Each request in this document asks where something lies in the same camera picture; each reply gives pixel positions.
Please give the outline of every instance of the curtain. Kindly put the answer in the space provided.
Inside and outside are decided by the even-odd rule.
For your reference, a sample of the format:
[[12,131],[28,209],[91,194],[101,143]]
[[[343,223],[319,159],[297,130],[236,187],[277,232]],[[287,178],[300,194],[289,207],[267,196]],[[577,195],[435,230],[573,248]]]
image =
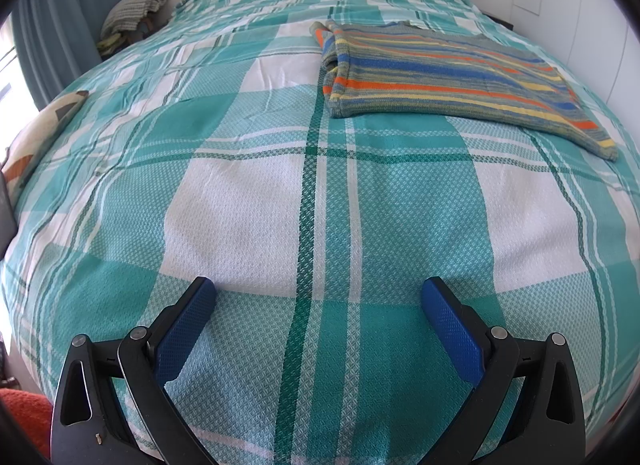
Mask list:
[[19,0],[12,11],[15,48],[38,109],[100,63],[95,43],[120,0]]

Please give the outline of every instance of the striped pillow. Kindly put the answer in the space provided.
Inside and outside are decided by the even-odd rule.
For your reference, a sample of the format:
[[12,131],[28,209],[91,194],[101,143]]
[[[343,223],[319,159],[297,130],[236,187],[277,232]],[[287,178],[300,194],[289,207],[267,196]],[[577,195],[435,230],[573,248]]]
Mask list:
[[40,111],[12,141],[7,160],[2,166],[12,207],[15,207],[22,189],[42,157],[82,107],[88,95],[87,91],[77,91],[60,96]]

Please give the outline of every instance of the metal screw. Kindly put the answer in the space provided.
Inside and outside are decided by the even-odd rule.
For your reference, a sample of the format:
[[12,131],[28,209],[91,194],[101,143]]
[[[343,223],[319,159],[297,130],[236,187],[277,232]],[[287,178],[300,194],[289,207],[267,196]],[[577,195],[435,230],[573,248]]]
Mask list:
[[71,339],[71,345],[79,348],[86,342],[86,337],[84,335],[76,335]]
[[146,336],[146,328],[144,326],[138,326],[137,328],[133,328],[133,330],[131,330],[131,333],[129,334],[129,337],[131,337],[133,340],[140,340],[143,339]]
[[566,339],[564,338],[564,336],[562,336],[562,334],[559,334],[559,333],[554,333],[553,335],[551,335],[551,340],[556,346],[564,346],[566,342]]
[[503,340],[507,338],[509,332],[505,330],[502,326],[494,326],[491,328],[491,334],[495,339]]

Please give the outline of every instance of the pillow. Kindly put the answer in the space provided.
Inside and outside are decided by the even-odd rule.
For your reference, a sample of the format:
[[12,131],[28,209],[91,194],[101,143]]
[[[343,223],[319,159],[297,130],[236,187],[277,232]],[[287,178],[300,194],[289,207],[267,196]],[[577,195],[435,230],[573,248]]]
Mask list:
[[55,99],[12,141],[8,157],[2,165],[2,175],[12,207],[18,202],[22,189],[42,157],[82,107],[88,95],[87,91],[77,91]]

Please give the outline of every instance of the red fabric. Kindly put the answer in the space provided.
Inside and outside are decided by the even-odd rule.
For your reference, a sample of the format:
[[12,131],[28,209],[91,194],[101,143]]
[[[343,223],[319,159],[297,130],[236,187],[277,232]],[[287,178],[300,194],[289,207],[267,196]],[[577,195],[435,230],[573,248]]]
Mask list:
[[47,397],[18,389],[0,389],[0,400],[40,453],[49,458],[53,406]]

